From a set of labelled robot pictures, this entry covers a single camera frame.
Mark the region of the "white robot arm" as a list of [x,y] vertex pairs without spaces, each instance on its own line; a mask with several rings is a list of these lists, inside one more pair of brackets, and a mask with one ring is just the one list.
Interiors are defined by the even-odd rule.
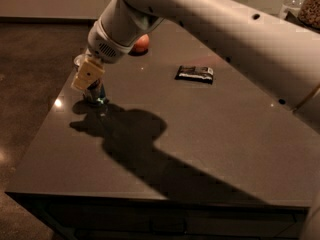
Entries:
[[111,0],[88,35],[72,87],[86,90],[136,41],[170,20],[320,130],[320,38],[232,0]]

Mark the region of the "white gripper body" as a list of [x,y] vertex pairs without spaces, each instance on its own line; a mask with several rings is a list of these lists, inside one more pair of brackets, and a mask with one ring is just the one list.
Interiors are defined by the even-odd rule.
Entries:
[[123,46],[113,41],[105,33],[100,20],[97,20],[88,34],[88,50],[104,63],[114,64],[124,55],[128,54],[131,47]]

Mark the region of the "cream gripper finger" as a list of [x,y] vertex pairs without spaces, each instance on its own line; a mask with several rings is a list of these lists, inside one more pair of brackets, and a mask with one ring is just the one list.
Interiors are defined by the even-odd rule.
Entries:
[[105,73],[103,63],[99,59],[89,56],[88,54],[77,56],[74,63],[77,69],[71,86],[79,91],[88,89]]

